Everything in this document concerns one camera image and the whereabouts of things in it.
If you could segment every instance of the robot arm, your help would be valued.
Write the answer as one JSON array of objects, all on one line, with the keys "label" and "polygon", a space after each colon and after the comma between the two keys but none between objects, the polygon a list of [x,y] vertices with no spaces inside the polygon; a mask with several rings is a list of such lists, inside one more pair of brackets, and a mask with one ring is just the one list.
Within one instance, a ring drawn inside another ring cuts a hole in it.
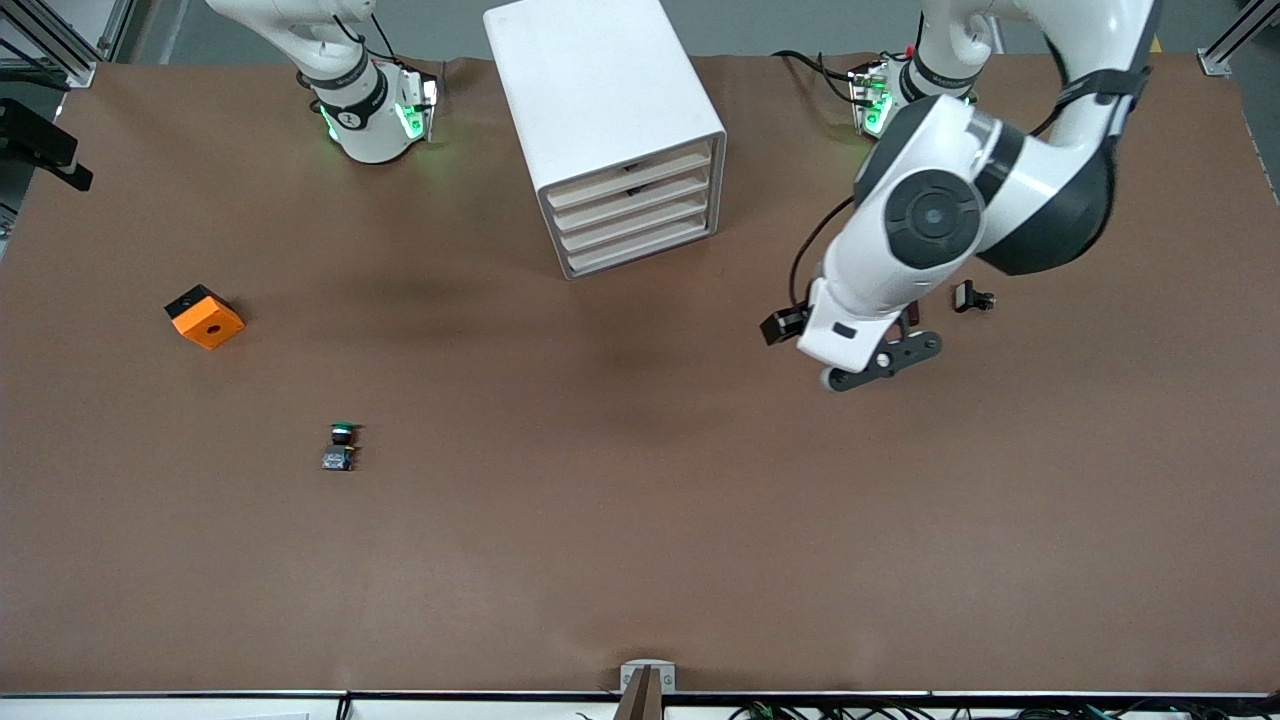
[{"label": "robot arm", "polygon": [[[895,113],[859,170],[860,205],[827,249],[808,307],[767,320],[765,337],[799,334],[805,354],[861,373],[873,357],[883,363],[883,336],[902,310],[972,255],[1025,274],[1088,250],[1111,211],[1115,143],[1146,82],[1158,1],[927,3],[934,17],[950,8],[950,31],[927,13],[918,54],[896,82],[919,88],[918,77],[931,77],[928,96]],[[956,99],[989,54],[970,42],[979,10],[1029,17],[1056,49],[1064,88],[1050,142]],[[936,51],[942,41],[950,45]]]},{"label": "robot arm", "polygon": [[393,59],[375,59],[348,24],[374,0],[207,0],[214,12],[261,35],[298,67],[316,94],[329,136],[361,163],[385,163],[429,138],[435,81]]}]

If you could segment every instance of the cable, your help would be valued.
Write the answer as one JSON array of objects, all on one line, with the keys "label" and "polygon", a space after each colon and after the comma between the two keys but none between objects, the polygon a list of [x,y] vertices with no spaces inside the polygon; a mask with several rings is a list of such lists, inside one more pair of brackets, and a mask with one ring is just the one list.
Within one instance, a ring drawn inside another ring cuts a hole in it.
[{"label": "cable", "polygon": [[351,692],[346,692],[338,698],[338,711],[334,714],[334,720],[347,720],[351,717]]},{"label": "cable", "polygon": [[13,53],[19,60],[27,63],[35,70],[37,70],[37,72],[47,76],[47,79],[41,78],[38,81],[33,79],[33,78],[24,78],[24,77],[13,77],[12,79],[18,81],[18,82],[29,82],[32,85],[38,85],[38,86],[42,86],[42,87],[47,87],[50,90],[60,90],[63,92],[67,92],[67,91],[70,90],[70,87],[68,87],[65,82],[61,82],[60,79],[58,79],[58,76],[54,74],[52,70],[50,70],[49,68],[46,68],[42,63],[40,63],[38,60],[36,60],[31,55],[27,55],[26,53],[23,53],[22,50],[19,50],[13,42],[9,42],[8,40],[0,37],[0,46],[3,46],[5,50]]},{"label": "cable", "polygon": [[[1044,45],[1048,46],[1048,54],[1053,58],[1053,64],[1057,67],[1057,76],[1061,79],[1062,86],[1065,87],[1066,86],[1066,63],[1062,61],[1062,54],[1057,51],[1057,46],[1055,46],[1048,40],[1048,37],[1044,38]],[[1050,111],[1048,117],[1044,118],[1044,122],[1042,122],[1041,124],[1036,126],[1036,129],[1032,131],[1032,137],[1039,137],[1041,135],[1043,135],[1044,131],[1047,131],[1050,128],[1050,126],[1052,126],[1053,123],[1057,122],[1057,118],[1061,114],[1062,114],[1062,106],[1055,104],[1053,109]]]},{"label": "cable", "polygon": [[[818,67],[822,69],[822,79],[827,81],[827,87],[829,87],[831,91],[836,94],[836,97],[840,97],[841,100],[849,102],[850,105],[858,105],[859,108],[872,106],[872,102],[869,100],[854,100],[852,97],[841,92],[838,87],[836,87],[835,81],[831,79],[831,70],[828,70],[827,65],[822,63],[822,53],[818,53]],[[849,82],[849,76],[844,77],[845,82]]]},{"label": "cable", "polygon": [[[831,211],[827,213],[827,217],[823,218],[820,223],[818,223],[818,227],[813,228],[813,232],[809,233],[809,237],[805,238],[804,245],[801,245],[800,250],[796,251],[796,259],[791,261],[791,275],[787,279],[787,292],[788,292],[788,295],[791,297],[791,305],[792,306],[800,305],[800,300],[796,297],[796,273],[800,270],[800,261],[804,259],[804,254],[809,250],[809,246],[813,245],[813,241],[818,240],[818,234],[822,232],[822,229],[824,227],[827,227],[827,223],[829,223],[836,215],[838,215],[841,210],[844,210],[845,208],[849,208],[852,204],[854,204],[854,196],[852,195],[850,195],[849,197],[841,200],[840,205],[836,205],[835,208],[832,208]],[[876,708],[870,708],[870,710],[873,711],[873,714],[874,712],[882,712],[882,714],[884,712],[883,710],[876,710]],[[890,716],[890,717],[891,717],[891,720],[897,720],[896,717],[892,717],[892,716]]]},{"label": "cable", "polygon": [[777,53],[773,54],[773,56],[774,58],[792,58],[795,60],[800,60],[801,63],[805,64],[806,68],[809,68],[810,70],[820,74],[822,79],[827,81],[827,87],[829,87],[831,91],[836,94],[836,97],[840,97],[841,100],[844,100],[845,102],[849,102],[850,105],[858,105],[859,108],[870,108],[872,106],[870,101],[868,101],[868,100],[855,100],[855,99],[850,97],[849,95],[841,92],[841,90],[838,87],[836,87],[836,83],[833,81],[838,79],[838,81],[849,82],[849,73],[836,72],[836,70],[828,68],[826,64],[823,64],[823,61],[822,61],[822,53],[818,53],[818,60],[817,61],[810,60],[806,55],[796,53],[795,50],[778,50]]},{"label": "cable", "polygon": [[[396,63],[397,65],[399,65],[402,68],[406,67],[404,63],[401,63],[398,58],[394,58],[392,55],[384,55],[381,53],[376,53],[374,50],[370,50],[369,45],[365,41],[366,40],[365,36],[360,35],[360,33],[352,33],[351,28],[347,27],[347,23],[342,22],[342,18],[339,18],[338,15],[329,15],[329,17],[333,18],[333,22],[338,23],[338,28],[340,28],[342,33],[347,36],[347,40],[358,44],[361,47],[365,49],[366,53],[369,53],[374,58],[379,58],[379,59],[387,60],[388,63]],[[378,26],[378,20],[376,19],[374,20],[374,27],[378,27],[378,32],[383,31],[383,28]],[[387,36],[385,35],[383,36],[383,41],[384,42],[387,41]]]},{"label": "cable", "polygon": [[396,56],[396,51],[392,50],[392,41],[387,40],[387,33],[383,32],[383,23],[378,22],[378,15],[369,13],[369,19],[374,20],[374,27],[378,28],[378,35],[383,38],[383,45],[387,46],[387,54],[392,58]]},{"label": "cable", "polygon": [[795,59],[795,60],[800,60],[810,70],[813,70],[815,73],[823,73],[823,74],[826,74],[829,78],[849,79],[849,76],[842,76],[842,74],[837,73],[836,70],[828,70],[820,63],[815,63],[815,61],[810,60],[808,55],[796,53],[795,50],[778,50],[777,53],[773,54],[773,56],[774,58],[791,58],[791,59]]}]

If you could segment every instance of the table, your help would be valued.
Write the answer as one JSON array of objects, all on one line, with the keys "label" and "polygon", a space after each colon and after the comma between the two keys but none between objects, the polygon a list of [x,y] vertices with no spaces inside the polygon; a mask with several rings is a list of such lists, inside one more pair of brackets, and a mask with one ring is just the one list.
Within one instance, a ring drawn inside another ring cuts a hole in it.
[{"label": "table", "polygon": [[[292,68],[101,68],[92,191],[37,177],[0,265],[0,689],[1275,688],[1280,211],[1236,88],[1153,65],[1097,247],[972,263],[997,311],[928,297],[942,355],[842,396],[756,331],[868,151],[804,68],[696,60],[722,231],[576,282],[489,63],[385,167]],[[1055,72],[979,90],[1028,128]]]}]

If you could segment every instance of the black cable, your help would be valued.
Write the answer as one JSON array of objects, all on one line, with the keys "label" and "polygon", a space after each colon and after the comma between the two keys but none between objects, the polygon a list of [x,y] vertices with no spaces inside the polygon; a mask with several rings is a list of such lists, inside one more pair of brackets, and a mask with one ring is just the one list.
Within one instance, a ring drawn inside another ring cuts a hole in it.
[{"label": "black cable", "polygon": [[836,70],[828,70],[820,63],[815,63],[815,61],[810,60],[808,55],[804,55],[801,53],[796,53],[795,50],[778,50],[777,53],[773,54],[773,56],[774,58],[791,58],[794,60],[800,60],[810,70],[813,70],[815,73],[823,73],[823,74],[826,74],[829,78],[849,79],[849,76],[842,76],[842,74],[837,73]]},{"label": "black cable", "polygon": [[867,712],[861,717],[854,717],[852,712],[849,714],[849,717],[852,720],[870,720],[873,716],[881,715],[884,717],[884,720],[899,720],[897,717],[893,717],[883,707],[867,707],[867,706],[863,707],[867,710]]},{"label": "black cable", "polygon": [[37,81],[37,79],[29,78],[29,77],[15,76],[15,77],[13,77],[10,79],[13,79],[15,82],[29,82],[32,85],[38,85],[38,86],[42,86],[42,87],[47,87],[50,90],[60,90],[63,92],[67,92],[67,91],[70,90],[70,87],[68,87],[65,82],[60,81],[58,78],[58,76],[52,70],[50,70],[47,67],[45,67],[42,63],[40,63],[38,60],[36,60],[31,55],[27,55],[26,53],[23,53],[22,50],[19,50],[13,42],[9,42],[8,40],[0,37],[0,46],[3,46],[5,50],[13,53],[19,60],[27,63],[28,65],[32,67],[32,69],[42,73],[47,78],[47,79],[41,78],[41,79]]},{"label": "black cable", "polygon": [[801,53],[796,53],[795,50],[778,50],[777,53],[773,54],[773,56],[774,58],[792,58],[795,60],[800,60],[810,70],[820,74],[822,79],[827,81],[827,87],[829,87],[831,91],[836,94],[836,97],[840,97],[841,100],[844,100],[845,102],[849,102],[850,105],[858,105],[859,108],[870,108],[872,106],[872,102],[868,101],[868,100],[855,100],[854,97],[850,97],[849,95],[846,95],[845,92],[842,92],[838,87],[836,87],[836,83],[833,82],[833,81],[837,81],[837,79],[838,81],[844,81],[844,82],[849,82],[849,73],[855,72],[859,68],[865,69],[869,65],[869,63],[863,63],[861,65],[858,65],[858,68],[854,68],[854,69],[851,69],[849,72],[841,73],[841,72],[836,72],[836,70],[828,68],[822,61],[822,53],[818,53],[818,59],[817,60],[810,60],[808,55],[804,55]]},{"label": "black cable", "polygon": [[383,32],[383,23],[378,22],[378,15],[369,13],[369,19],[374,20],[374,27],[378,28],[378,35],[383,38],[383,45],[387,46],[387,54],[392,58],[396,56],[396,51],[392,50],[392,41],[387,40],[387,33]]},{"label": "black cable", "polygon": [[346,692],[338,698],[338,711],[333,717],[334,720],[347,720],[351,717],[351,692]]},{"label": "black cable", "polygon": [[[338,23],[338,27],[342,29],[342,33],[347,36],[347,40],[358,44],[361,47],[365,49],[366,53],[369,53],[374,58],[379,58],[381,60],[387,60],[388,63],[396,63],[397,65],[399,65],[402,68],[406,67],[404,63],[401,63],[398,58],[394,58],[392,55],[384,55],[381,53],[376,53],[374,50],[370,50],[364,35],[352,33],[351,28],[347,27],[347,23],[342,22],[342,18],[339,18],[338,15],[330,15],[330,17],[333,18],[333,22]],[[376,19],[374,20],[374,26],[375,27],[378,26],[378,20]],[[381,31],[383,31],[383,28],[379,27],[378,32],[381,32]]]},{"label": "black cable", "polygon": [[[831,211],[827,213],[827,217],[823,218],[820,223],[818,223],[818,227],[813,228],[813,232],[809,233],[809,237],[805,238],[804,245],[801,245],[800,250],[796,251],[796,259],[791,261],[791,274],[787,279],[787,292],[791,297],[792,306],[800,305],[800,300],[796,297],[796,273],[800,270],[800,261],[804,260],[804,254],[808,252],[809,246],[813,245],[813,241],[818,240],[818,234],[822,232],[823,228],[827,227],[827,223],[829,223],[836,215],[838,215],[841,210],[849,208],[852,204],[854,204],[852,195],[841,200],[840,205],[832,208]],[[876,712],[884,714],[882,710],[877,708],[869,708],[869,710],[872,710],[872,714]],[[892,716],[890,717],[891,720],[897,720],[896,717]]]},{"label": "black cable", "polygon": [[1124,710],[1112,712],[1111,717],[1116,717],[1116,719],[1124,717],[1125,715],[1128,715],[1128,714],[1138,710],[1139,707],[1142,707],[1144,705],[1157,705],[1160,707],[1160,711],[1164,711],[1167,707],[1169,710],[1174,710],[1174,711],[1178,711],[1178,712],[1185,712],[1187,715],[1190,715],[1194,720],[1207,720],[1206,719],[1206,714],[1204,714],[1206,710],[1210,710],[1211,712],[1212,711],[1222,712],[1221,710],[1217,710],[1217,708],[1213,708],[1213,707],[1202,707],[1202,706],[1198,706],[1198,705],[1196,705],[1193,702],[1183,702],[1180,700],[1165,698],[1165,697],[1148,697],[1148,698],[1144,698],[1144,700],[1139,700],[1138,702],[1130,705],[1129,707],[1126,707]]},{"label": "black cable", "polygon": [[[849,102],[850,105],[858,105],[860,108],[870,108],[872,106],[870,101],[868,101],[868,100],[854,100],[852,97],[850,97],[850,96],[845,95],[844,92],[841,92],[838,87],[836,87],[835,81],[831,79],[831,74],[832,74],[831,70],[828,70],[827,65],[824,65],[822,63],[822,53],[818,53],[818,67],[822,69],[822,79],[827,81],[827,87],[829,87],[831,91],[836,94],[836,97],[840,97],[841,100],[844,100],[845,102]],[[844,78],[845,78],[845,82],[849,82],[849,76],[844,76]]]},{"label": "black cable", "polygon": [[[1048,46],[1048,54],[1050,54],[1050,56],[1053,58],[1053,65],[1057,67],[1057,76],[1061,79],[1062,86],[1065,87],[1066,86],[1066,61],[1062,60],[1062,54],[1059,53],[1057,46],[1055,46],[1047,37],[1044,38],[1044,45]],[[1050,114],[1048,114],[1047,118],[1044,118],[1044,122],[1042,122],[1041,124],[1036,126],[1036,129],[1032,131],[1032,137],[1039,137],[1041,135],[1043,135],[1044,131],[1047,131],[1050,128],[1050,126],[1052,126],[1053,123],[1057,122],[1057,118],[1061,114],[1062,114],[1062,106],[1055,104],[1053,105],[1053,110],[1050,111]]]}]

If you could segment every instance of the orange cube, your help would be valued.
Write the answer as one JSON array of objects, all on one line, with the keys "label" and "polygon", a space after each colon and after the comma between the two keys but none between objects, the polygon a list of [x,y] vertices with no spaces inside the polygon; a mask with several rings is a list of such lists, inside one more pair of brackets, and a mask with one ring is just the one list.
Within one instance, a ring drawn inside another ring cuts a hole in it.
[{"label": "orange cube", "polygon": [[227,301],[197,284],[178,300],[164,306],[182,337],[205,350],[212,350],[244,328],[244,320]]}]

